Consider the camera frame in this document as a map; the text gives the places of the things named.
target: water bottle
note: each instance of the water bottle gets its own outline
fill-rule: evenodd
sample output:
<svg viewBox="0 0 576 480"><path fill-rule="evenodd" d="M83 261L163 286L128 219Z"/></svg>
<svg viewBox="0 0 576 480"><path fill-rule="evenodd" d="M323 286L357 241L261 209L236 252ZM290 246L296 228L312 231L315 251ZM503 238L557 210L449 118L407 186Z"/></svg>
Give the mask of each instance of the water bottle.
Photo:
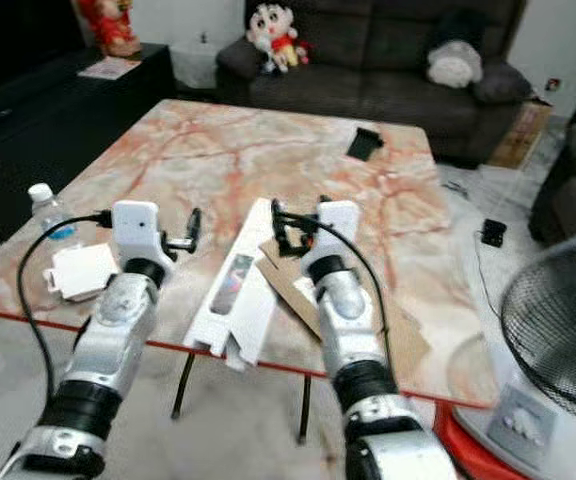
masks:
<svg viewBox="0 0 576 480"><path fill-rule="evenodd" d="M28 194L32 199L32 215L41 227L42 231L72 218L64 204L52 193L50 187L45 183L37 183L28 189ZM51 250L57 252L64 248L79 248L81 241L74 224L61 227L51 233L48 238L51 240Z"/></svg>

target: electric fan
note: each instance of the electric fan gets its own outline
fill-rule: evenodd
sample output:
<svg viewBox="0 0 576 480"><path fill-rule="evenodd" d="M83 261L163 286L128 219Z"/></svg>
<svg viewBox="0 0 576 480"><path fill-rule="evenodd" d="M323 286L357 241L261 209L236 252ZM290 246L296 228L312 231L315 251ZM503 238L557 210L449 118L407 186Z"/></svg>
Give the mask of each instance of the electric fan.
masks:
<svg viewBox="0 0 576 480"><path fill-rule="evenodd" d="M520 371L494 410L458 408L454 416L523 475L576 480L576 238L514 277L503 296L501 328Z"/></svg>

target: tv stand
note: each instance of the tv stand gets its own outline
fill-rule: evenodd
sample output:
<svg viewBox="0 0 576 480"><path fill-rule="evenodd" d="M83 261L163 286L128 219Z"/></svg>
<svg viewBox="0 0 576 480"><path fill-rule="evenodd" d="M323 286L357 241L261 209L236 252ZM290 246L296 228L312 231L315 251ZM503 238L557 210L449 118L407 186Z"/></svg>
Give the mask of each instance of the tv stand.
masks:
<svg viewBox="0 0 576 480"><path fill-rule="evenodd" d="M144 44L142 63L116 81L77 76L103 57L91 48L0 87L0 243L30 214L28 187L55 192L163 98L175 97L168 47Z"/></svg>

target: brown cardboard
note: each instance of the brown cardboard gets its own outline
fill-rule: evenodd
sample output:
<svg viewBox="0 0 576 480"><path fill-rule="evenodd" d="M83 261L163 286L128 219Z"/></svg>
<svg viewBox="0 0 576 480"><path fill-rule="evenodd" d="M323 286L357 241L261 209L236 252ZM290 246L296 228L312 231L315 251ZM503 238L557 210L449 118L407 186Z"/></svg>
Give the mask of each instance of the brown cardboard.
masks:
<svg viewBox="0 0 576 480"><path fill-rule="evenodd" d="M270 240L260 246L266 254L257 262L257 267L266 277L268 283L290 305L303 324L310 332L321 340L319 328L319 315L317 307L313 305L304 294L294 286L302 275L299 267L299 259L294 257L280 257L277 243ZM374 294L372 283L362 278L362 284L369 293L375 306L374 326L375 331L381 329L378 303ZM417 326L390 300L387 292L384 292L386 301L386 314L389 326L389 341L392 347L390 362L395 368L398 380L404 380L415 370L430 346L419 332Z"/></svg>
<svg viewBox="0 0 576 480"><path fill-rule="evenodd" d="M519 168L537 146L551 112L552 106L541 100L525 102L515 123L490 157L488 164Z"/></svg>

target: smartphone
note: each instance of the smartphone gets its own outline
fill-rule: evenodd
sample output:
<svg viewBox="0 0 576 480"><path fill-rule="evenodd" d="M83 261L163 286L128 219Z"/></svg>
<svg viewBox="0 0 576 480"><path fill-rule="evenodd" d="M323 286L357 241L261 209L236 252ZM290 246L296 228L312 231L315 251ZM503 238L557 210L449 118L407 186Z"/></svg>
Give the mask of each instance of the smartphone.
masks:
<svg viewBox="0 0 576 480"><path fill-rule="evenodd" d="M248 271L252 266L253 258L248 255L237 254L230 264L228 273L224 277L215 298L210 305L210 311L218 315L228 315L232 310L237 295L244 284Z"/></svg>

